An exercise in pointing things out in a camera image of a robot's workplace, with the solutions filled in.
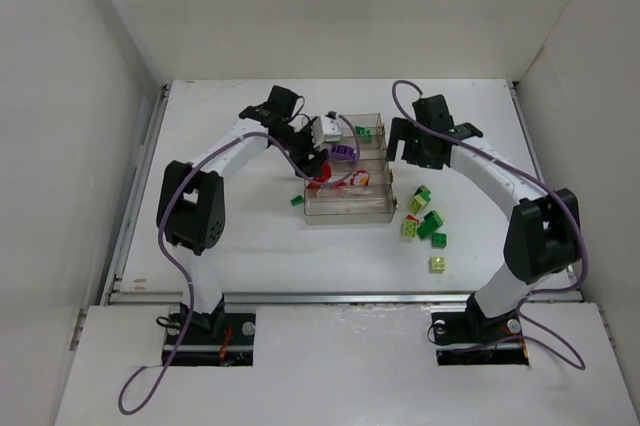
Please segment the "green and lime brick top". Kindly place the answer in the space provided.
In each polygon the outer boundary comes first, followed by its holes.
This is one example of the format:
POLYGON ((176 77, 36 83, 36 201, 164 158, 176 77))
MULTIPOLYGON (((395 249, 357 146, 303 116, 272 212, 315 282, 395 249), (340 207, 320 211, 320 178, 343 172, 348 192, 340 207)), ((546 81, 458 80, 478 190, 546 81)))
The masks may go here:
POLYGON ((425 186, 420 185, 414 196, 412 197, 408 209, 412 214, 418 214, 423 211, 431 201, 431 191, 425 186))

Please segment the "red flower lego brick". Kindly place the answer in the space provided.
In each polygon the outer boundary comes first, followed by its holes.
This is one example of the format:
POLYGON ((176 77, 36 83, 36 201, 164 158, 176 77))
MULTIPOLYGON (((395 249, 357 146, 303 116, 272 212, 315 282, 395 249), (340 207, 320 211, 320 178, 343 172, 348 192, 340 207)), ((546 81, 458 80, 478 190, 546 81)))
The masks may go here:
POLYGON ((356 171, 350 178, 349 185, 354 187, 368 186, 370 182, 370 173, 366 170, 356 171))

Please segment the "purple lotus lego brick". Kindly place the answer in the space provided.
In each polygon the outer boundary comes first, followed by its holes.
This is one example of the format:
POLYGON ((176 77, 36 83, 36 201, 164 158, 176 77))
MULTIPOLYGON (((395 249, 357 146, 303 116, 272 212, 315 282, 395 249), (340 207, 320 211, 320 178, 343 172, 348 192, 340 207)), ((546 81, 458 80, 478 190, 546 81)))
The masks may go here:
POLYGON ((334 144, 329 150, 329 160, 332 162, 355 163, 358 158, 358 151, 345 144, 334 144))

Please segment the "red lego cluster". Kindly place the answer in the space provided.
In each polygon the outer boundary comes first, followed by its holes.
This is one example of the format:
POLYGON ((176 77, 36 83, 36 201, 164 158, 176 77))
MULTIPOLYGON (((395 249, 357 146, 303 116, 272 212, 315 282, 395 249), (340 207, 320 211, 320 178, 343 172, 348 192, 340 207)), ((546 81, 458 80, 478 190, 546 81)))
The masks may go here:
POLYGON ((309 186, 312 188, 319 187, 321 184, 325 184, 331 180, 332 177, 332 169, 330 163, 328 161, 324 162, 321 166, 320 175, 315 177, 310 183, 309 186))

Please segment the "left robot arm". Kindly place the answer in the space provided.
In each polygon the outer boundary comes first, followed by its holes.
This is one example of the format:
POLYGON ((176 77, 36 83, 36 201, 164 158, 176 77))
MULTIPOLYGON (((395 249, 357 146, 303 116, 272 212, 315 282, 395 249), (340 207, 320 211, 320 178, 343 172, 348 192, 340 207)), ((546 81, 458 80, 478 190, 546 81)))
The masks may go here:
POLYGON ((158 244, 185 280, 181 325, 212 335, 223 327, 224 294, 211 252, 226 225, 226 189, 231 179, 257 155, 274 146, 294 171, 315 180, 328 152, 322 144, 340 134, 337 115, 316 116, 301 128, 292 125, 302 99, 274 86, 267 100, 248 106, 231 129, 197 158, 170 162, 162 179, 156 215, 158 244))

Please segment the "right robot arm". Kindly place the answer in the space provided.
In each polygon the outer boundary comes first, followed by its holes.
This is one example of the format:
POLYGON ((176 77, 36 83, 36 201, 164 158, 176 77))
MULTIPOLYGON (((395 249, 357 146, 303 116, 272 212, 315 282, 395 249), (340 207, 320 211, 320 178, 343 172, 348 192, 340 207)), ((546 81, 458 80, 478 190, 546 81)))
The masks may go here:
POLYGON ((387 160, 448 167, 473 182, 509 221, 502 265, 466 302, 466 328, 480 335, 523 299, 550 293, 546 282, 584 258, 578 201, 570 190, 554 191, 513 166, 474 125, 455 123, 443 96, 421 97, 413 108, 391 123, 387 160))

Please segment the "clear bin first row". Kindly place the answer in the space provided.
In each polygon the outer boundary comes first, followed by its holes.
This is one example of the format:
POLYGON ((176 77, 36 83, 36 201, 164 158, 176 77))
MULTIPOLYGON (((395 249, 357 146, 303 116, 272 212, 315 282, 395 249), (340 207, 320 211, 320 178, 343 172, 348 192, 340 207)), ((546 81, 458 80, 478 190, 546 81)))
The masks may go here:
POLYGON ((360 138, 355 131, 356 126, 369 128, 372 136, 384 136, 386 133, 382 117, 379 113, 345 115, 340 122, 343 126, 343 136, 345 138, 353 136, 360 138))

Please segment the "small green brick in bin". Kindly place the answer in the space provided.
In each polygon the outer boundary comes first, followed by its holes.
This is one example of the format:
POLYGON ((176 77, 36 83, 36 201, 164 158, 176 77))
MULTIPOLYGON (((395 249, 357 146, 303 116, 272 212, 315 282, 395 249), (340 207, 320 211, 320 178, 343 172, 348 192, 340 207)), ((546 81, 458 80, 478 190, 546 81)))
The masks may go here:
POLYGON ((355 131, 356 131, 356 133, 357 133, 357 135, 359 137, 362 137, 362 138, 371 138, 372 137, 372 132, 371 132, 371 130, 369 128, 356 126, 355 127, 355 131))

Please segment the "dark green angled brick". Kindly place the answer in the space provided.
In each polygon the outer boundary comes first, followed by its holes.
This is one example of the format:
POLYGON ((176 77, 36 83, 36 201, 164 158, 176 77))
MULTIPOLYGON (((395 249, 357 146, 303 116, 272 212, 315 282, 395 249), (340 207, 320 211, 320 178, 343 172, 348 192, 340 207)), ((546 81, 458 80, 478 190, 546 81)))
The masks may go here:
POLYGON ((442 215, 438 211, 432 210, 424 216, 423 221, 417 227, 416 236, 420 240, 429 238, 437 232, 443 224, 444 219, 442 215))

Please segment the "lime brick with red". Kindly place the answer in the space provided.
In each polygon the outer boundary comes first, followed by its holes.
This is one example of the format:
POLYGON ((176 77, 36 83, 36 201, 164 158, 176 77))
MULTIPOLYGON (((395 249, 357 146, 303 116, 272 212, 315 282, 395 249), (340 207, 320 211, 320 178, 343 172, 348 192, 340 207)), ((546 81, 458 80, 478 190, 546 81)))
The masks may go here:
POLYGON ((420 221, 416 217, 407 215, 401 224, 401 239, 404 242, 411 243, 417 237, 419 225, 420 221))

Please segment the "green square brick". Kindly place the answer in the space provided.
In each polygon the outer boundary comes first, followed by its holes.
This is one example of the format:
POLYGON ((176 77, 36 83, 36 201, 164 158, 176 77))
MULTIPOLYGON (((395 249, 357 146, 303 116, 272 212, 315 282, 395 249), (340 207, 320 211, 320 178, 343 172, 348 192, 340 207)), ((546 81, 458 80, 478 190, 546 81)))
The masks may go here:
POLYGON ((433 248, 445 249, 447 247, 447 235, 445 233, 434 232, 431 236, 433 248))

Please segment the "lime square brick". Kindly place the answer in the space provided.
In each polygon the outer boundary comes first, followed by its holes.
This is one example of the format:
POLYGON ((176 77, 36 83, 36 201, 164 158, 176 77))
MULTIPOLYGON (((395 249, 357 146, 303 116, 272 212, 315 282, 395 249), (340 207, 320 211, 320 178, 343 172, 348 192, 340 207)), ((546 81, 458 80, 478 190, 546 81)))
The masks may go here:
POLYGON ((431 274, 442 274, 446 271, 446 261, 444 257, 433 256, 429 259, 429 272, 431 274))

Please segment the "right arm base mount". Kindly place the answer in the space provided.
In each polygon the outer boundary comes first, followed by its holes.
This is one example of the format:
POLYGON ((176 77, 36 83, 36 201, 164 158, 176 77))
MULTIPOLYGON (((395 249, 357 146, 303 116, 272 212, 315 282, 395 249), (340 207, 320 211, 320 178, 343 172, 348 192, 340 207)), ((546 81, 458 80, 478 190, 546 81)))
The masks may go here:
POLYGON ((471 328, 462 311, 434 312, 428 329, 439 366, 528 366, 521 332, 514 312, 479 331, 471 328))

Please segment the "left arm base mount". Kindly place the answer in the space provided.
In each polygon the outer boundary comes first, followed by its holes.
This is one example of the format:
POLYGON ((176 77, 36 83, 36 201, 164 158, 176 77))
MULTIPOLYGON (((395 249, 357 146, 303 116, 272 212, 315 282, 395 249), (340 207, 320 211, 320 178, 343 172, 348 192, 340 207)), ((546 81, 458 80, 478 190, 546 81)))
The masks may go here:
POLYGON ((171 366, 249 367, 254 362, 256 315, 226 313, 222 325, 209 331, 192 322, 171 366))

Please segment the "aluminium rail front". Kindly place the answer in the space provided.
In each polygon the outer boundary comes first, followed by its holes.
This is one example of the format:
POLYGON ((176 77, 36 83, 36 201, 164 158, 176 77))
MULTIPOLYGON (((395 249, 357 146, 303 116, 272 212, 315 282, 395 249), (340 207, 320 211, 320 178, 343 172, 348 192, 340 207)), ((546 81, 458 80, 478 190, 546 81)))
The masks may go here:
MULTIPOLYGON (((275 293, 227 292, 228 304, 453 304, 464 303, 469 294, 461 293, 275 293)), ((173 304, 181 301, 177 292, 114 292, 106 300, 108 305, 173 304)))

